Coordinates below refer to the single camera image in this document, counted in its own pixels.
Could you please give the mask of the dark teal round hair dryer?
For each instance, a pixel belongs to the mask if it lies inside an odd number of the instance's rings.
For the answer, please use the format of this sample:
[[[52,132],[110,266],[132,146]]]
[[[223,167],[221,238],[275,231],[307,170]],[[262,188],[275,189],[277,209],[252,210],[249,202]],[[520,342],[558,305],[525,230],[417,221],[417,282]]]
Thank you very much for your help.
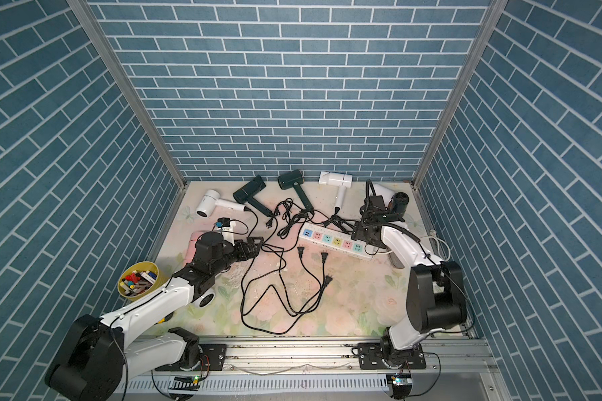
[[[410,197],[406,192],[396,192],[392,197],[388,205],[391,215],[396,217],[397,220],[402,220],[408,204],[410,203]]]

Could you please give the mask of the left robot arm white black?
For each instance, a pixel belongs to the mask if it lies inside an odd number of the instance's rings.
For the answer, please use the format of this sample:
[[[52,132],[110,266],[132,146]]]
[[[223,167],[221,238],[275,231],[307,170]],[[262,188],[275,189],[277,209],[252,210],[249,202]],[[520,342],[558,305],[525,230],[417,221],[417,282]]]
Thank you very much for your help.
[[[153,369],[199,367],[197,334],[173,327],[158,338],[139,337],[181,307],[207,306],[216,277],[235,262],[256,258],[263,242],[262,237],[229,242],[220,232],[202,234],[192,261],[150,295],[100,317],[75,320],[48,366],[45,384],[70,400],[106,400],[120,384]]]

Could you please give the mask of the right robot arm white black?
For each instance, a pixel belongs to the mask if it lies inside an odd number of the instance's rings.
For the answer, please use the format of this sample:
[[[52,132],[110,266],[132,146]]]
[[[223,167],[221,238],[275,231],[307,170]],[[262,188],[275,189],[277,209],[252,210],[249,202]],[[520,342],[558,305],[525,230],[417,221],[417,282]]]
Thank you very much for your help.
[[[359,222],[351,238],[391,250],[407,270],[406,316],[381,337],[387,365],[406,364],[424,339],[468,320],[461,267],[434,255],[404,224]]]

